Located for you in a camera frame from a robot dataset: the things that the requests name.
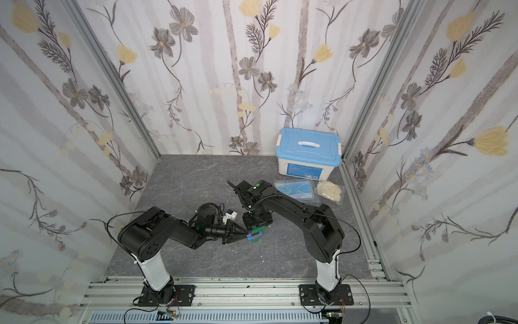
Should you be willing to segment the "dark green long lego brick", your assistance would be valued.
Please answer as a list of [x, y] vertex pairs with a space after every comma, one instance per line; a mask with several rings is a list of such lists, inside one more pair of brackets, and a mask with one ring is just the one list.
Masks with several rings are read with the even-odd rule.
[[253, 226], [252, 227], [252, 230], [249, 232], [249, 234], [257, 234], [257, 233], [262, 233], [263, 230], [265, 230], [266, 227], [265, 226], [261, 226], [261, 227], [256, 227], [256, 226]]

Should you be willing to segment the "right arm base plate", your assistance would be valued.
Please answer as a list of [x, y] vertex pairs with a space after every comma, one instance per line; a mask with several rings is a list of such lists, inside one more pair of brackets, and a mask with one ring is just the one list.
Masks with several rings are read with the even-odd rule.
[[351, 288], [347, 284], [339, 284], [331, 292], [316, 283], [298, 286], [300, 303], [303, 306], [352, 306], [354, 305]]

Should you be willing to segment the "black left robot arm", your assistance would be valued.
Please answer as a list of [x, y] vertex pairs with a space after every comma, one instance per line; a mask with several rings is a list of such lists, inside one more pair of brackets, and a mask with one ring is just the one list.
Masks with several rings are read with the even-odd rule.
[[152, 207], [121, 229], [117, 241], [139, 266], [147, 288], [159, 293], [173, 284], [161, 256], [163, 246], [172, 240], [196, 250], [208, 241], [230, 244], [246, 239], [248, 231], [236, 224], [236, 216], [212, 202], [201, 205], [188, 221]]

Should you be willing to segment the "blue lego brick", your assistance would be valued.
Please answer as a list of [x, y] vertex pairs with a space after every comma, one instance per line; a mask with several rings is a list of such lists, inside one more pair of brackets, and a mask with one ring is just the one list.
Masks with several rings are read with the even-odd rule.
[[253, 236], [251, 234], [249, 234], [249, 235], [247, 235], [247, 239], [248, 239], [249, 242], [256, 242], [256, 241], [260, 240], [260, 238], [262, 236], [263, 235], [261, 233], [253, 235]]

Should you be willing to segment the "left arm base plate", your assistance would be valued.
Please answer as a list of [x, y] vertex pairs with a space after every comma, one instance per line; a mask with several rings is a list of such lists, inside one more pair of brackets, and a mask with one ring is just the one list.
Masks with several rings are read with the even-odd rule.
[[167, 285], [160, 291], [154, 291], [145, 285], [140, 296], [134, 301], [134, 305], [169, 306], [174, 302], [178, 306], [192, 306], [195, 289], [195, 285]]

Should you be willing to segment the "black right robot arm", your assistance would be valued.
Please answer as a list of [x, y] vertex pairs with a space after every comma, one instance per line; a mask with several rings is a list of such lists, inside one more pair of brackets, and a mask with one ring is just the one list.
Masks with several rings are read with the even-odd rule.
[[247, 230], [271, 225], [274, 213], [301, 229], [306, 250], [316, 260], [316, 287], [329, 296], [337, 294], [341, 280], [335, 259], [345, 234], [332, 209], [325, 204], [316, 207], [298, 201], [264, 180], [256, 184], [246, 181], [238, 185], [228, 184], [246, 210], [243, 222]]

